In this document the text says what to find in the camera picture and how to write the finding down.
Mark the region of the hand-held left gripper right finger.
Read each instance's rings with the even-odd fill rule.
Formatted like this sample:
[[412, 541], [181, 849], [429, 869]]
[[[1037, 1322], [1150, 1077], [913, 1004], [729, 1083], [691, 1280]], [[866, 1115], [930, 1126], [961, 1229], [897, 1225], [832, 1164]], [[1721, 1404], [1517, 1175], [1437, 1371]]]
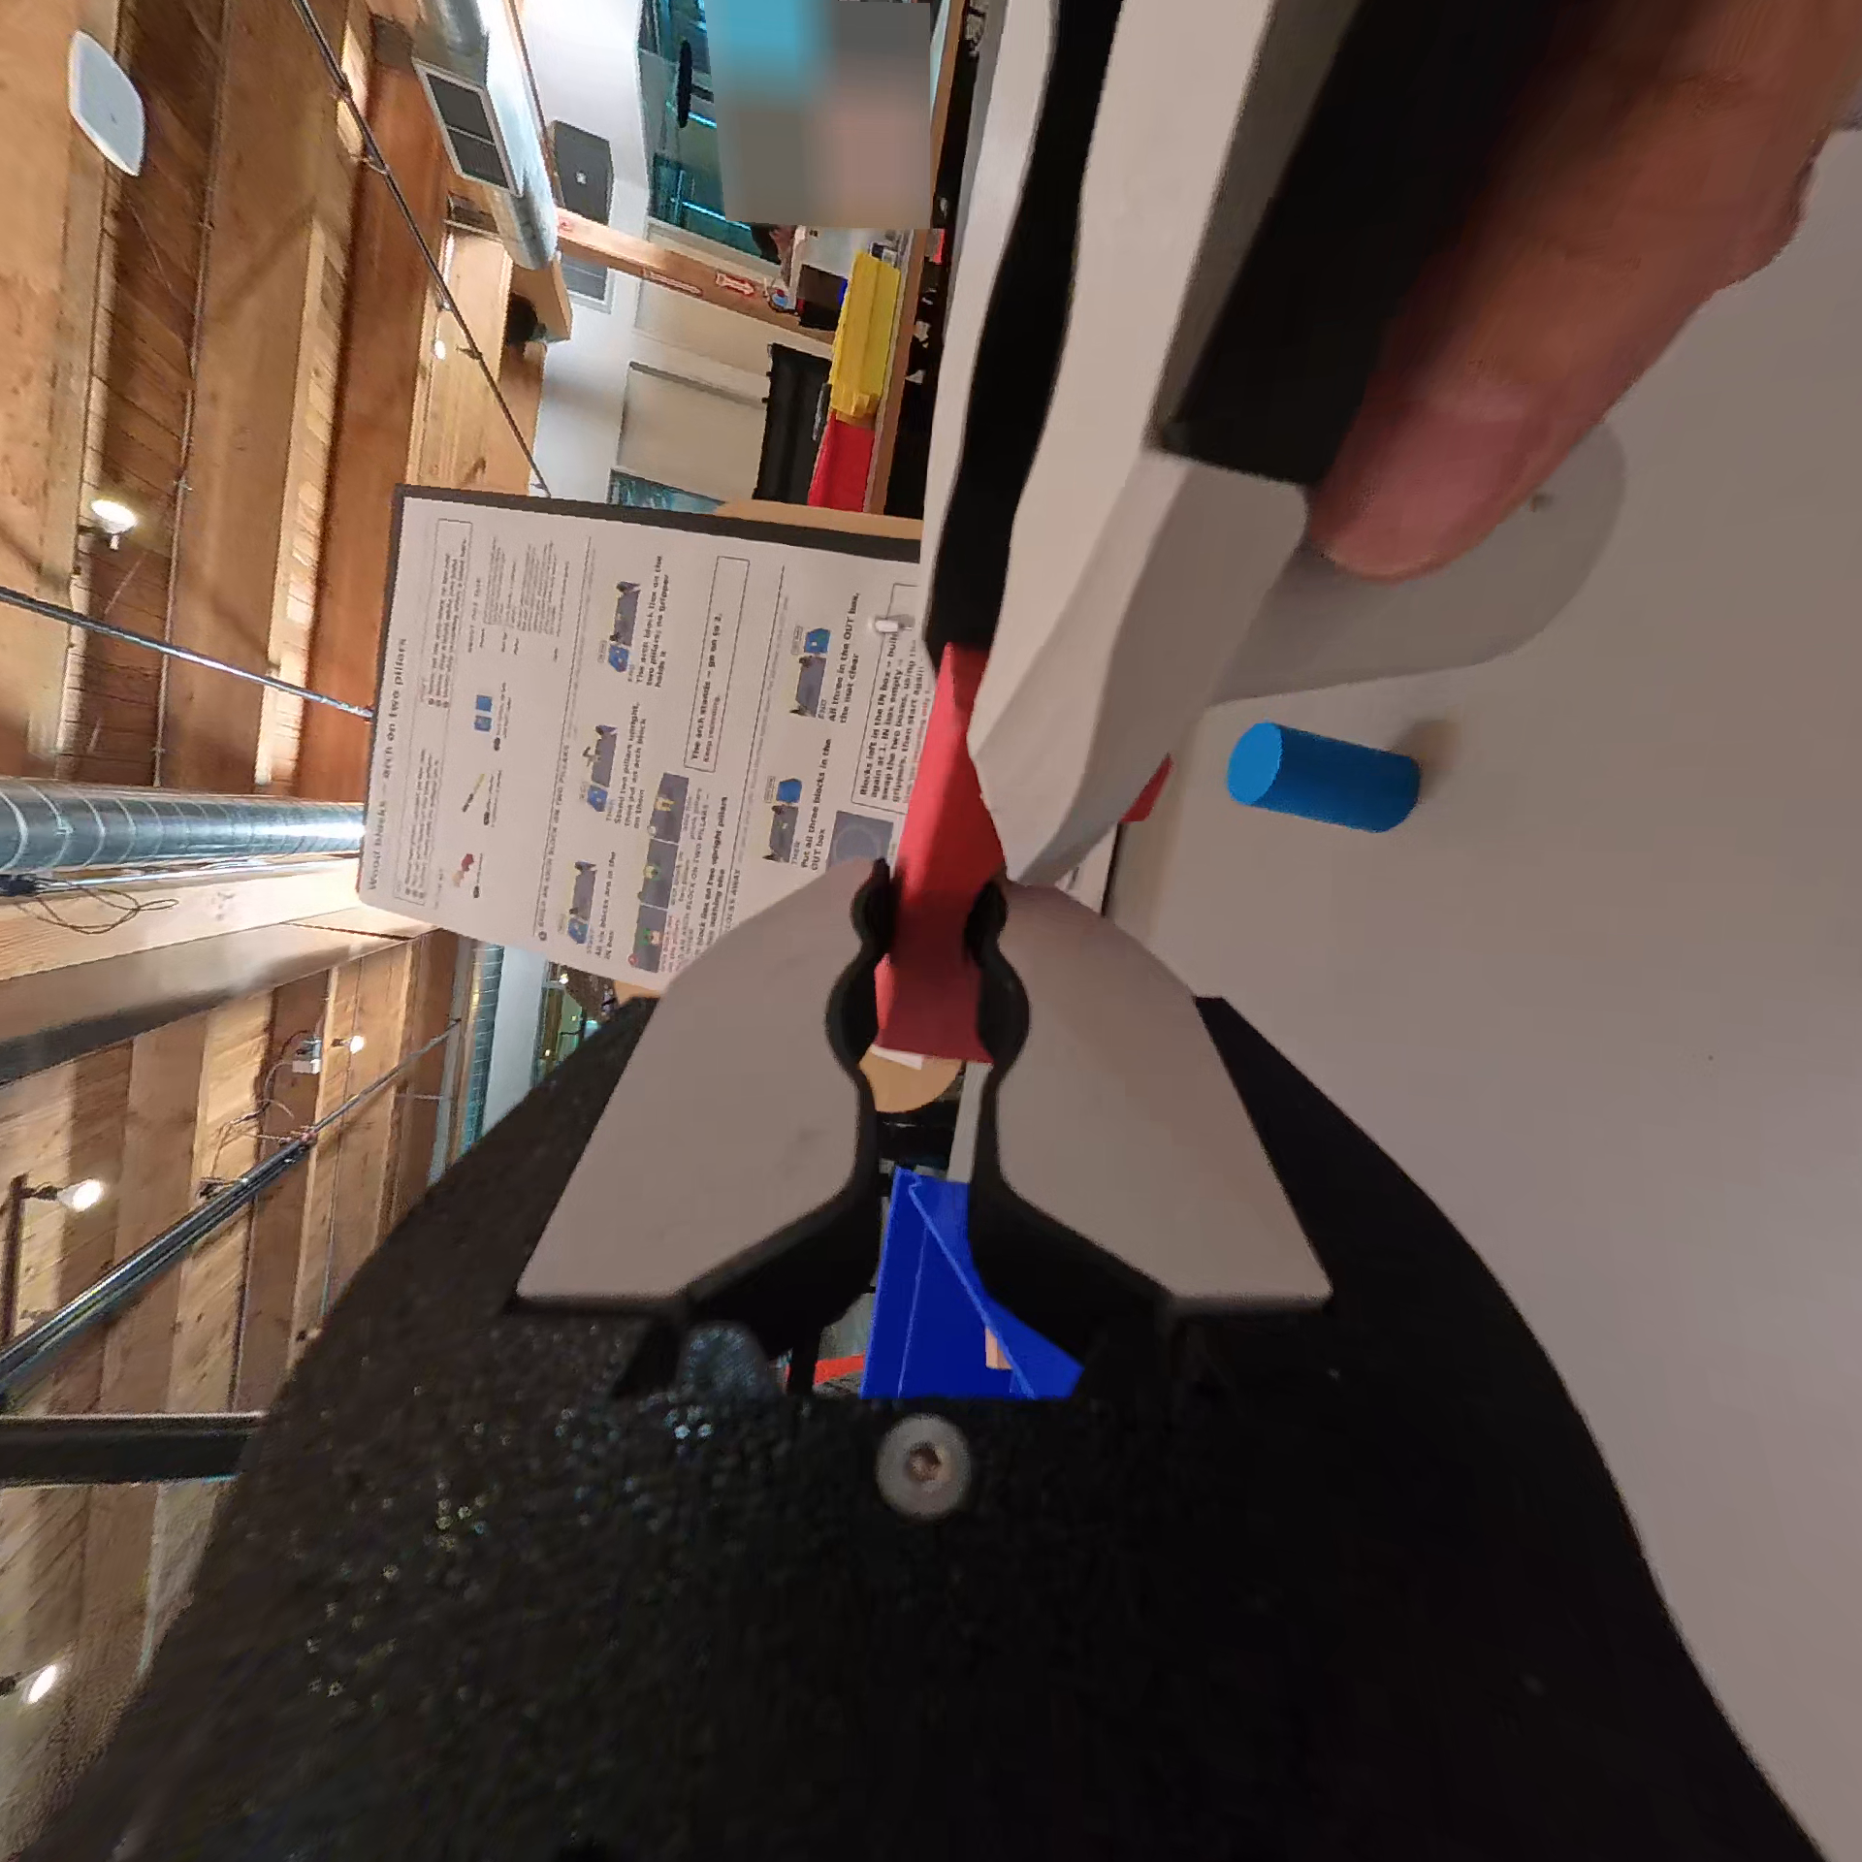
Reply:
[[1235, 1313], [1332, 1284], [1191, 989], [1057, 889], [975, 916], [969, 1250], [1012, 1313]]

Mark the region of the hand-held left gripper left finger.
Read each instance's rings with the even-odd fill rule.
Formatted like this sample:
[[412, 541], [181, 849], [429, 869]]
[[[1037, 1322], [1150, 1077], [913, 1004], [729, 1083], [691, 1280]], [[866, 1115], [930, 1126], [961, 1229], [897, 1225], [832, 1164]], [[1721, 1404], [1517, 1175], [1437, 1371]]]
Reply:
[[844, 859], [735, 924], [651, 1009], [521, 1277], [518, 1302], [695, 1311], [855, 1205], [861, 1060], [891, 870]]

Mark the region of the blue wooden cylinder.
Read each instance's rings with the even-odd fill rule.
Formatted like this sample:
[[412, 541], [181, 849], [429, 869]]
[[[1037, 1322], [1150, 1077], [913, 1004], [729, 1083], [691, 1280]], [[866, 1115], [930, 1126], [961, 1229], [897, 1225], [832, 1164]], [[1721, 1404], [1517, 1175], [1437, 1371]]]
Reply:
[[1384, 752], [1261, 720], [1226, 760], [1226, 791], [1243, 805], [1304, 822], [1384, 834], [1421, 798], [1421, 765]]

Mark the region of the blue plastic bin white tag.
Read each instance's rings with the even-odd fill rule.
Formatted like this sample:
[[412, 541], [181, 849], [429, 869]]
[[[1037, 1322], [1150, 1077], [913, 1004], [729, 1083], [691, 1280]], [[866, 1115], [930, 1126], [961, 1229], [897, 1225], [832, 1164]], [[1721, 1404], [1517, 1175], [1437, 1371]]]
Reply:
[[1061, 1401], [1079, 1363], [996, 1302], [971, 1259], [969, 1188], [897, 1167], [882, 1229], [866, 1401]]

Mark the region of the red wooden arch block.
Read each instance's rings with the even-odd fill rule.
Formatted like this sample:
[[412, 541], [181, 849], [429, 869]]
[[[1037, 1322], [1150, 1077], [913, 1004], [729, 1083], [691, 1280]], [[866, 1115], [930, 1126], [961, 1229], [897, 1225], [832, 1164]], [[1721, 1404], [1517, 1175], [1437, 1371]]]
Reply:
[[901, 849], [891, 861], [891, 951], [876, 974], [878, 1043], [985, 1062], [975, 1030], [979, 970], [966, 951], [971, 907], [1004, 866], [969, 754], [986, 652], [948, 645], [927, 722]]

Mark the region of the person's right hand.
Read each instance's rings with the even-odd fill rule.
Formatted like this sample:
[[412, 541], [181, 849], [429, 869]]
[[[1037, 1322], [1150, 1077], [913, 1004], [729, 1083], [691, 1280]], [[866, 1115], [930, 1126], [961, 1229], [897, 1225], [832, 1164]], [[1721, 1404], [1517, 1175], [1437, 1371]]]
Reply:
[[1792, 241], [1857, 48], [1857, 2], [1582, 5], [1392, 320], [1310, 544], [1405, 581], [1495, 531]]

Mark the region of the yellow storage bin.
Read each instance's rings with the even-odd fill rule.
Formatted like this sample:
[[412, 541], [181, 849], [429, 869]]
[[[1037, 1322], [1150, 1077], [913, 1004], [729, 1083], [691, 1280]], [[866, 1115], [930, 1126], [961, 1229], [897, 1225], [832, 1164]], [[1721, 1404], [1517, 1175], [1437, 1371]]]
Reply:
[[902, 273], [863, 247], [854, 254], [828, 358], [828, 409], [843, 423], [871, 427], [894, 370]]

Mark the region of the red storage bin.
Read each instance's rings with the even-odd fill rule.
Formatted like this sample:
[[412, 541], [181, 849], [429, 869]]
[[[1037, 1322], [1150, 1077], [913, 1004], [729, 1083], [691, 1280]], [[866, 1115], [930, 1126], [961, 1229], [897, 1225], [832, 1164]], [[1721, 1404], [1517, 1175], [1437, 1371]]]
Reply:
[[871, 421], [854, 421], [828, 409], [806, 484], [806, 504], [866, 512], [876, 440]]

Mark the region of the black storage bin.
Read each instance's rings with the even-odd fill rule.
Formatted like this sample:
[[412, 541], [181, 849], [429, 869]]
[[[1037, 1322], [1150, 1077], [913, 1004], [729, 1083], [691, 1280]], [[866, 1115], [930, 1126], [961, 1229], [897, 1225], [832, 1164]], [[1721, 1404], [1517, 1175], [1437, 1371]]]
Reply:
[[832, 412], [832, 361], [785, 341], [768, 348], [768, 391], [751, 497], [805, 504]]

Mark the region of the instruction sheet board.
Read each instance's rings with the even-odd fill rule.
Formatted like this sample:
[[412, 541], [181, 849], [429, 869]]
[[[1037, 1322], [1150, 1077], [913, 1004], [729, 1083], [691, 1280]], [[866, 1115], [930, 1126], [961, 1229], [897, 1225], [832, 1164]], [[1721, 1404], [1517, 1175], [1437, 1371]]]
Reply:
[[395, 501], [364, 903], [657, 993], [825, 869], [894, 861], [936, 693], [917, 541]]

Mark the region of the metal ceiling rod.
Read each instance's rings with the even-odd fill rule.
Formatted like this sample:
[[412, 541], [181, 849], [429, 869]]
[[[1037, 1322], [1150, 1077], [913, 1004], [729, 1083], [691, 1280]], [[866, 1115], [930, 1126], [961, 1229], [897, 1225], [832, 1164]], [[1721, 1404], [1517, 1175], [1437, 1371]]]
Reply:
[[119, 1316], [159, 1277], [220, 1234], [220, 1229], [228, 1228], [281, 1178], [309, 1161], [314, 1143], [318, 1135], [312, 1131], [300, 1132], [261, 1164], [230, 1178], [214, 1194], [198, 1200], [187, 1216], [134, 1250], [122, 1262], [108, 1267], [103, 1278], [72, 1297], [56, 1311], [35, 1320], [22, 1336], [12, 1338], [2, 1349], [4, 1412], [27, 1389], [48, 1376], [86, 1333], [105, 1320]]
[[339, 714], [346, 714], [346, 716], [352, 716], [352, 717], [361, 717], [361, 720], [367, 720], [367, 722], [375, 720], [375, 716], [376, 716], [370, 704], [346, 702], [346, 701], [342, 701], [342, 698], [338, 698], [328, 692], [284, 679], [284, 678], [279, 678], [271, 672], [242, 667], [242, 664], [228, 663], [224, 657], [214, 657], [214, 656], [208, 656], [208, 654], [198, 652], [193, 646], [179, 645], [179, 642], [169, 641], [169, 637], [155, 637], [155, 635], [137, 633], [128, 626], [116, 625], [116, 623], [105, 620], [99, 616], [88, 616], [88, 614], [68, 609], [59, 602], [53, 602], [53, 601], [44, 597], [44, 596], [28, 594], [24, 589], [13, 589], [12, 585], [2, 585], [0, 596], [2, 596], [4, 605], [8, 605], [12, 609], [18, 609], [22, 614], [30, 614], [35, 617], [44, 617], [44, 620], [52, 620], [52, 623], [57, 623], [63, 626], [77, 629], [77, 631], [85, 631], [85, 633], [90, 633], [90, 635], [99, 635], [99, 637], [114, 641], [117, 645], [140, 646], [140, 650], [147, 650], [149, 654], [154, 654], [161, 660], [173, 660], [173, 663], [179, 663], [179, 664], [187, 664], [187, 667], [214, 672], [214, 674], [232, 678], [237, 682], [257, 684], [257, 686], [264, 686], [268, 692], [278, 692], [278, 693], [281, 693], [290, 701], [298, 701], [305, 707], [324, 707], [324, 708], [333, 708], [333, 711], [339, 711]]

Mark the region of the black beam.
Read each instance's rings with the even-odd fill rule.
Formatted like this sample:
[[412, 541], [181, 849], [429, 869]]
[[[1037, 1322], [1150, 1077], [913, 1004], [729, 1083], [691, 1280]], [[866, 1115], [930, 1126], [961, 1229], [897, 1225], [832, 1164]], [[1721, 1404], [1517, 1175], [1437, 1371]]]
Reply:
[[261, 1412], [4, 1414], [2, 1486], [232, 1477]]

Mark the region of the white ceiling access point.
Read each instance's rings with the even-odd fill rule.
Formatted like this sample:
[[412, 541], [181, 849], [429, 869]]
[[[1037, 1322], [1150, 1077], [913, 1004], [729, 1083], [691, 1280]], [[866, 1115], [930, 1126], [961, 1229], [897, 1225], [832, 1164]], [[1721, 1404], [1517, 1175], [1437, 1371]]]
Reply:
[[75, 31], [68, 41], [66, 106], [75, 128], [114, 170], [141, 175], [149, 152], [144, 99], [116, 54], [86, 31]]

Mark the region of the silver duct with vent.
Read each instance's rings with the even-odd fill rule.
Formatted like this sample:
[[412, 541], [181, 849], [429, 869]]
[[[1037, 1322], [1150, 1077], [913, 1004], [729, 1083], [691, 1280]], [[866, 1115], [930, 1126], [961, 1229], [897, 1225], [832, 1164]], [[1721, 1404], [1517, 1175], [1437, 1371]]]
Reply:
[[507, 2], [422, 2], [410, 65], [461, 180], [516, 267], [546, 273], [558, 252], [556, 201], [521, 21]]

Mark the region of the silver ventilation duct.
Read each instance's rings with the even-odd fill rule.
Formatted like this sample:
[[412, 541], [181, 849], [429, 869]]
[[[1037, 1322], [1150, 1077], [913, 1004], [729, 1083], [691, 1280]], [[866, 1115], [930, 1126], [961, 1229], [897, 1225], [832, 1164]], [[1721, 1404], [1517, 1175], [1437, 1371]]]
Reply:
[[365, 809], [165, 786], [2, 780], [2, 896], [96, 875], [246, 869], [356, 856]]

